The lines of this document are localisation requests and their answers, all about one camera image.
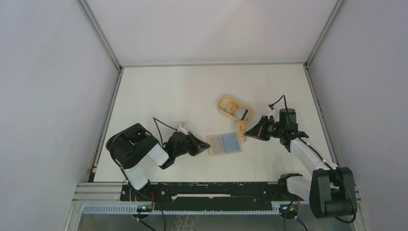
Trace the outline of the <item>tan card with dark stripe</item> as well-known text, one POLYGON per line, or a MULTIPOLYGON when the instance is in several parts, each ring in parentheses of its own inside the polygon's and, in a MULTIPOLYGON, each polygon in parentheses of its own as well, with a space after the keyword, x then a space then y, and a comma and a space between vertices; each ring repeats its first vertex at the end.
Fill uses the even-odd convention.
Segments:
POLYGON ((240 141, 246 140, 245 133, 247 132, 247 121, 240 120, 236 122, 236 135, 237 139, 240 141))

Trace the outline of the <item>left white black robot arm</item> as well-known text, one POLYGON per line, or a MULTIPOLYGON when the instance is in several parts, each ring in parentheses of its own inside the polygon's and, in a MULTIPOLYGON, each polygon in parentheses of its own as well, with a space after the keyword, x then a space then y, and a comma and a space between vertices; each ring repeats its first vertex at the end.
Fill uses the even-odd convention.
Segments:
POLYGON ((144 158, 151 159, 161 169, 167 169, 174 164, 176 158, 185 154, 197 156, 210 147, 210 144, 187 131, 184 123, 162 144, 140 123, 115 134, 106 144, 112 160, 131 185, 132 195, 140 201, 146 200, 151 193, 148 186, 150 181, 141 164, 144 158))

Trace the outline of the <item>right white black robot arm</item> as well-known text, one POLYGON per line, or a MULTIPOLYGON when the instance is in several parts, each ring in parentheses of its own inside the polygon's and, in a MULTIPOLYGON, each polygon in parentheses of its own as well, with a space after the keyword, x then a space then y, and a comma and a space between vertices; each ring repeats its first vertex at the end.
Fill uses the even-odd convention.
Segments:
POLYGON ((284 183, 278 187, 283 200, 299 196, 309 202, 316 218, 343 216, 354 218, 357 214, 357 199, 353 172, 348 167, 339 167, 326 160, 309 142, 309 136, 298 129, 296 111, 292 108, 279 110, 279 119, 264 115, 245 135, 261 141, 279 139, 286 150, 295 156, 307 169, 311 179, 301 174, 281 176, 284 183))

